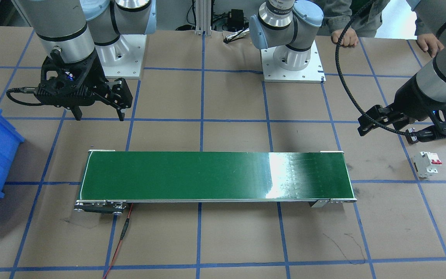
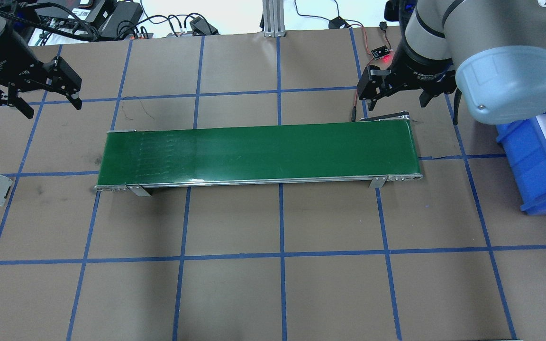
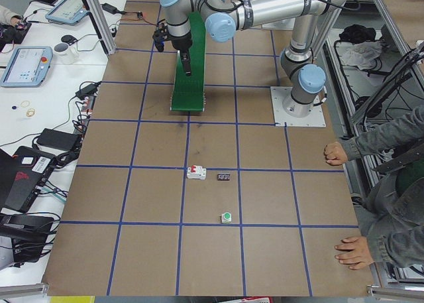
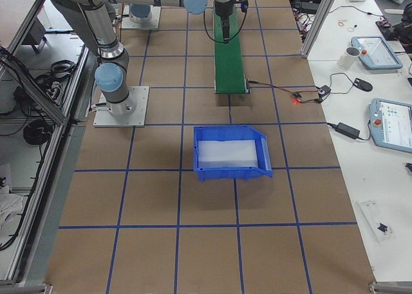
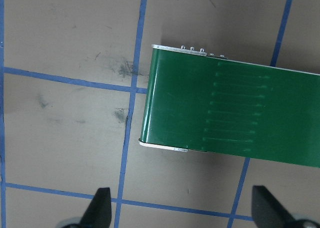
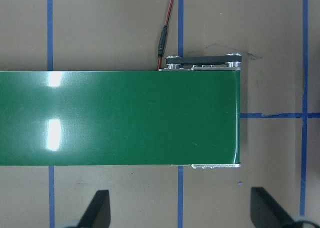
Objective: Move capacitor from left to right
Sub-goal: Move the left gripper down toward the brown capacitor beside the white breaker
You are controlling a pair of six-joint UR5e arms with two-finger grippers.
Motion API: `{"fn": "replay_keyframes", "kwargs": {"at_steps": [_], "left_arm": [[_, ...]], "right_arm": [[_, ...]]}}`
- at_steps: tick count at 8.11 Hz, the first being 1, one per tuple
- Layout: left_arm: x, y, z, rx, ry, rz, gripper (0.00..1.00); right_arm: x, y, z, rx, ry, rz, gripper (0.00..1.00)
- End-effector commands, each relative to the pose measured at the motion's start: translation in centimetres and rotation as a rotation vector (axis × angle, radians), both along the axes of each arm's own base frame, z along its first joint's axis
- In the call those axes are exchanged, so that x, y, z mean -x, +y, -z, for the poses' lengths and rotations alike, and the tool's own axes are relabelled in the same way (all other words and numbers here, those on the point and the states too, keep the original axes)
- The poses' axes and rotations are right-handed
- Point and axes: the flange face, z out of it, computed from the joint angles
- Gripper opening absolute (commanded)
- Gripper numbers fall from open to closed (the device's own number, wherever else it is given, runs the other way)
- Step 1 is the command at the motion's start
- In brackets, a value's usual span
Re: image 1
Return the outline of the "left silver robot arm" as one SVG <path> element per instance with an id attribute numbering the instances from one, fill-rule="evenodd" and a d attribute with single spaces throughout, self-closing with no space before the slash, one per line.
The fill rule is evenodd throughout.
<path id="1" fill-rule="evenodd" d="M 438 141 L 446 138 L 446 2 L 409 0 L 411 9 L 430 28 L 444 49 L 407 81 L 395 94 L 390 105 L 375 105 L 363 111 L 350 92 L 340 68 L 336 46 L 336 68 L 350 100 L 361 113 L 358 133 L 364 136 L 380 127 L 408 140 Z M 307 66 L 324 12 L 308 0 L 267 0 L 256 15 L 250 17 L 250 37 L 257 49 L 277 48 L 278 65 L 290 71 Z"/>

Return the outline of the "person's left hand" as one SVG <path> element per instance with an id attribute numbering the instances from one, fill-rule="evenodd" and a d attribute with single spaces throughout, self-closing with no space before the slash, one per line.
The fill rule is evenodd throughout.
<path id="1" fill-rule="evenodd" d="M 331 33 L 331 40 L 334 44 L 342 47 L 356 47 L 359 44 L 358 35 L 352 27 L 349 27 L 340 39 L 342 32 L 343 30 L 339 29 Z"/>

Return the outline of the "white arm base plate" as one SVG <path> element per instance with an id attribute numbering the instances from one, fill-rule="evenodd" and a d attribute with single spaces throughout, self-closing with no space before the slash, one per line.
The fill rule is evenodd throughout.
<path id="1" fill-rule="evenodd" d="M 143 68 L 146 35 L 121 35 L 108 46 L 96 45 L 106 78 L 139 79 Z"/>
<path id="2" fill-rule="evenodd" d="M 316 41 L 305 52 L 287 46 L 274 46 L 260 50 L 264 81 L 268 83 L 324 83 Z"/>

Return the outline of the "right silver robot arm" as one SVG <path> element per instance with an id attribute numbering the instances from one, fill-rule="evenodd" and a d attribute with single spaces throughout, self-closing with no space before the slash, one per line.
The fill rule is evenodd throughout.
<path id="1" fill-rule="evenodd" d="M 14 5 L 34 29 L 46 51 L 39 85 L 7 90 L 32 94 L 36 106 L 64 108 L 76 120 L 81 107 L 102 102 L 123 121 L 133 95 L 127 74 L 107 79 L 104 67 L 121 68 L 135 61 L 134 46 L 126 35 L 153 34 L 156 30 L 155 0 L 15 0 Z"/>

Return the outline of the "person's right hand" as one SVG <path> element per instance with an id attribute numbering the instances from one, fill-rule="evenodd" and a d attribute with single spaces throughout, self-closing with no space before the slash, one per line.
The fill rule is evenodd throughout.
<path id="1" fill-rule="evenodd" d="M 445 48 L 444 44 L 432 33 L 417 35 L 416 43 L 420 50 L 427 53 L 431 58 L 435 58 Z"/>

